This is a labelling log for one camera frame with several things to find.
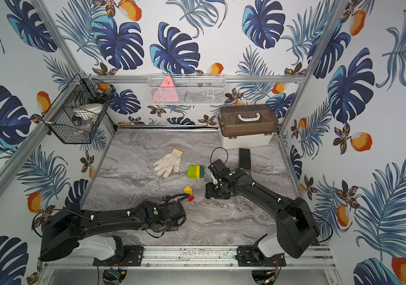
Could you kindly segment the black battery box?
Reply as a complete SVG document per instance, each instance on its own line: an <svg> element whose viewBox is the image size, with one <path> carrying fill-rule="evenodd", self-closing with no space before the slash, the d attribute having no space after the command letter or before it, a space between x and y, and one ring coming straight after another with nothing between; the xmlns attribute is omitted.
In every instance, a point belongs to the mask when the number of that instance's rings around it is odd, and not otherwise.
<svg viewBox="0 0 406 285"><path fill-rule="evenodd" d="M245 170L250 170L252 168L250 149L248 149L248 148L239 149L238 166L240 169L245 169Z"/></svg>

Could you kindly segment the brown lid tool box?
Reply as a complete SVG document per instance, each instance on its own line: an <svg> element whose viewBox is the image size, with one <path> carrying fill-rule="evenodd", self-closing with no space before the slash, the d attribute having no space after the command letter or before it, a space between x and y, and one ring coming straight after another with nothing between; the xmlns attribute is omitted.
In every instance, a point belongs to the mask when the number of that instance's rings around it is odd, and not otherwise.
<svg viewBox="0 0 406 285"><path fill-rule="evenodd" d="M270 143L278 118L268 104L252 104L221 108L218 123L222 147L252 148Z"/></svg>

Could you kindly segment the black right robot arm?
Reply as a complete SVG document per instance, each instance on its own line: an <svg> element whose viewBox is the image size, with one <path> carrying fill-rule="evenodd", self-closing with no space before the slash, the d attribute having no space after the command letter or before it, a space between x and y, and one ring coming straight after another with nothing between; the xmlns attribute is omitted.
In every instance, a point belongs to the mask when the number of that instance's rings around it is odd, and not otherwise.
<svg viewBox="0 0 406 285"><path fill-rule="evenodd" d="M275 222L275 233L262 236L253 246L257 263L286 254L300 258L319 237L319 229L302 198L288 198L255 181L242 169L229 169L221 160L208 166L214 178L206 184L205 198L226 200L241 196L266 212Z"/></svg>

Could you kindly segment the yellow long lego brick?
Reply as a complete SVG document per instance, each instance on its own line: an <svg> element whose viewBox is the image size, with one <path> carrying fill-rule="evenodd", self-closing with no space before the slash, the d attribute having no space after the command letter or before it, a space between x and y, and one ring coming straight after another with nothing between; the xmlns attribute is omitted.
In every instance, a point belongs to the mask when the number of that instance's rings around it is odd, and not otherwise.
<svg viewBox="0 0 406 285"><path fill-rule="evenodd" d="M201 178L200 177L200 166L196 166L196 172L195 173L196 173L196 178L198 178L198 179Z"/></svg>

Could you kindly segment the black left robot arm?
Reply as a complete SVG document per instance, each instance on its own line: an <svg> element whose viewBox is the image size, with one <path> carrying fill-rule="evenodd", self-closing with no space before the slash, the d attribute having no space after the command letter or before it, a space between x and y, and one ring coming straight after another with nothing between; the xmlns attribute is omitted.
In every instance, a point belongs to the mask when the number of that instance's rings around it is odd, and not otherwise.
<svg viewBox="0 0 406 285"><path fill-rule="evenodd" d="M162 203L144 200L132 209L94 211L71 204L42 226L40 261L63 259L73 252L90 256L105 264L113 264L123 256L122 240L103 234L123 230L145 231L153 238L174 232L186 222L182 201L190 194L168 196Z"/></svg>

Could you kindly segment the pink triangle object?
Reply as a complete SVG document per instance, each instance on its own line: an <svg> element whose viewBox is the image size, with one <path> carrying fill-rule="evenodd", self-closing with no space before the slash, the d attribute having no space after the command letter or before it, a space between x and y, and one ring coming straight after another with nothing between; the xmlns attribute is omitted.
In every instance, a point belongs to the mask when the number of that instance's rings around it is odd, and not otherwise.
<svg viewBox="0 0 406 285"><path fill-rule="evenodd" d="M153 89L152 96L155 104L177 103L179 95L172 76L166 76L160 86Z"/></svg>

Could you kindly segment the lime green lego brick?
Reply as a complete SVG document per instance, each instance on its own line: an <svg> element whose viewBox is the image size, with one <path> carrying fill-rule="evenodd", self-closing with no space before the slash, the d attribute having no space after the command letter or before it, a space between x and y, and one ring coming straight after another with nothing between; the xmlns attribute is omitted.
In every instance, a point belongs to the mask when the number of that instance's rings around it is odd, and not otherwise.
<svg viewBox="0 0 406 285"><path fill-rule="evenodd" d="M188 166L187 177L191 179L199 178L199 166Z"/></svg>

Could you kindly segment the yellow small lego brick front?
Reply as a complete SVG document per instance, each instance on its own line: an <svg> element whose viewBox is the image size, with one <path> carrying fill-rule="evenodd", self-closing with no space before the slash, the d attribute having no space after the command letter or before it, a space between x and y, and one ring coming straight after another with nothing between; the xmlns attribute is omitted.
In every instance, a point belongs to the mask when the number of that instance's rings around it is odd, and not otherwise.
<svg viewBox="0 0 406 285"><path fill-rule="evenodd" d="M191 187L189 187L189 186L184 189L184 192L185 192L186 194L189 194L189 195L192 195L192 194L193 194L193 191L192 191Z"/></svg>

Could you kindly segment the white knit work glove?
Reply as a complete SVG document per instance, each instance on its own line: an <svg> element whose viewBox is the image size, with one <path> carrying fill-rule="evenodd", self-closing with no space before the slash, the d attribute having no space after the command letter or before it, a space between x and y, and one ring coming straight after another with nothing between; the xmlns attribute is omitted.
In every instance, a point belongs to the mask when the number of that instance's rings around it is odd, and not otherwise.
<svg viewBox="0 0 406 285"><path fill-rule="evenodd" d="M172 172L179 173L182 155L183 151L174 148L171 153L156 161L153 166L157 176L168 178Z"/></svg>

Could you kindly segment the clear wall shelf tray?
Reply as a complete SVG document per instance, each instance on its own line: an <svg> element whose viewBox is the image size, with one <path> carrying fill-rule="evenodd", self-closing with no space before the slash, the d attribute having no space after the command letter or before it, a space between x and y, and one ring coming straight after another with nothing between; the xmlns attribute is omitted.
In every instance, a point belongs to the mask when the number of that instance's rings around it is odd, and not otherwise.
<svg viewBox="0 0 406 285"><path fill-rule="evenodd" d="M219 105L225 102L227 82L224 74L152 74L148 76L147 80L151 94L154 88L160 86L166 76L172 76L179 101L164 103L165 105Z"/></svg>

